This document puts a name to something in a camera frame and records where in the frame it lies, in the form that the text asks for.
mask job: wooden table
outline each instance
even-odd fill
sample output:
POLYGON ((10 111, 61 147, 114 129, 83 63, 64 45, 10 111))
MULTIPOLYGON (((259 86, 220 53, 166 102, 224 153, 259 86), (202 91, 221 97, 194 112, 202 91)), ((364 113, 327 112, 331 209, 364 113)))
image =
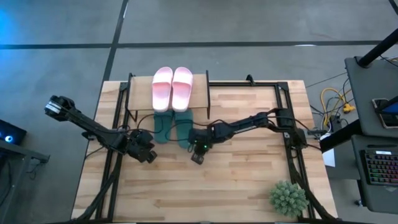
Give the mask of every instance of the wooden table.
MULTIPOLYGON (((312 128, 313 118, 303 81, 287 81, 295 117, 312 128)), ((95 120, 111 128, 120 82, 105 82, 95 120)), ((194 108, 197 123, 216 119, 236 121, 276 107, 269 87, 210 87, 211 118, 205 108, 194 108)), ((138 119, 153 111, 140 111, 138 119)), ((136 123, 130 120, 130 127, 136 123)), ((154 128, 153 118, 140 128, 154 128)), ((87 153, 99 148, 90 142, 87 153)), ((156 145, 157 159, 140 164, 124 156, 119 180, 115 222, 287 222, 294 221, 274 211, 269 191, 280 180, 290 180, 282 135, 268 129, 237 134, 214 145, 203 165, 176 142, 156 145)), ((322 154, 303 150, 310 188, 320 203, 337 217, 322 154)), ((72 217, 78 217, 100 190, 106 150, 84 163, 72 217)), ((103 215, 108 211, 105 200, 103 215)))

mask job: green plant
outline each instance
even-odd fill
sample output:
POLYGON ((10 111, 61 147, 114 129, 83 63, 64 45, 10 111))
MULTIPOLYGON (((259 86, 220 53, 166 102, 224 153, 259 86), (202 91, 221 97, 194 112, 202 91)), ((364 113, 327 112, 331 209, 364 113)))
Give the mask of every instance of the green plant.
POLYGON ((277 183, 270 194, 270 203, 275 210, 279 214, 292 218, 299 216, 309 203, 305 198, 305 191, 289 181, 277 183))

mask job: slide sandal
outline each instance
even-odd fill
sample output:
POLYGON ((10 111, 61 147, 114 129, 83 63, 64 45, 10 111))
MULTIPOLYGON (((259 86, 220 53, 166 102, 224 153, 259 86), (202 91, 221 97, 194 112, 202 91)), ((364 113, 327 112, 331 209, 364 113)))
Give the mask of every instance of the slide sandal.
POLYGON ((155 142, 159 144, 165 144, 169 141, 170 139, 170 133, 169 131, 166 136, 166 132, 172 127, 172 122, 173 122, 173 110, 167 110, 165 112, 155 112, 154 114, 154 121, 155 121, 155 134, 154 134, 154 139, 155 142))
POLYGON ((152 107, 156 112, 164 112, 169 108, 170 92, 172 91, 173 70, 169 67, 160 68, 152 81, 152 107))
POLYGON ((175 112, 175 128, 177 129, 177 140, 186 139, 183 141, 178 141, 178 145, 181 148, 188 149, 188 135, 189 130, 193 128, 193 113, 191 109, 184 112, 175 112))
POLYGON ((173 102, 172 107, 176 112, 184 112, 188 108, 191 97, 193 75, 184 67, 178 67, 173 78, 173 102))

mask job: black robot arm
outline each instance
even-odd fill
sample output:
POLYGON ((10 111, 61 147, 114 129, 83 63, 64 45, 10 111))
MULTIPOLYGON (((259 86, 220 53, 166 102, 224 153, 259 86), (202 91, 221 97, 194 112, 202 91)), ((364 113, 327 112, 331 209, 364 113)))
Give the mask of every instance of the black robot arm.
POLYGON ((70 121, 83 128, 85 138, 92 140, 95 137, 107 149, 123 155, 127 153, 140 162, 152 162, 157 156, 151 151, 153 137, 147 131, 135 129, 128 134, 126 130, 105 128, 76 109, 75 102, 67 97, 51 96, 44 111, 57 121, 70 121))
POLYGON ((268 128, 276 133, 288 133, 291 136, 289 144, 296 148, 303 148, 307 145, 305 133, 302 129, 295 127, 294 119, 287 116, 289 115, 288 112, 287 109, 276 108, 268 112, 260 112, 255 116, 250 116, 233 123, 221 121, 209 124, 206 129, 193 128, 190 130, 188 137, 189 143, 194 147, 191 160, 197 164, 202 164, 203 156, 214 144, 225 142, 235 134, 255 128, 268 128), (269 118, 276 118, 278 126, 270 121, 269 118))

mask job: concrete floor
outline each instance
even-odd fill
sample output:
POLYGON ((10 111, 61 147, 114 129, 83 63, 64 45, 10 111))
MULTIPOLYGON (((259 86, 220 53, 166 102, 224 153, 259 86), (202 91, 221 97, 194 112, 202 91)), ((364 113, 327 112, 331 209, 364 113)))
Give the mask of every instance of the concrete floor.
MULTIPOLYGON (((0 44, 110 44, 123 0, 2 0, 0 44)), ((398 16, 388 0, 130 0, 120 43, 214 41, 381 40, 398 16)), ((345 71, 344 59, 372 45, 321 47, 202 47, 118 49, 110 80, 153 75, 161 66, 209 70, 211 80, 304 80, 306 85, 345 71)), ((75 100, 93 117, 109 49, 0 50, 0 119, 25 130, 26 147, 51 154, 35 180, 24 179, 12 223, 60 222, 70 218, 87 146, 81 129, 44 115, 51 95, 75 100)), ((385 57, 398 55, 393 47, 385 57)), ((346 75, 307 89, 321 109, 325 87, 340 89, 346 75)), ((355 113, 346 117, 356 119, 355 113)), ((316 124, 320 117, 314 115, 316 124)), ((339 217, 395 223, 398 215, 358 208, 356 183, 330 180, 339 217)))

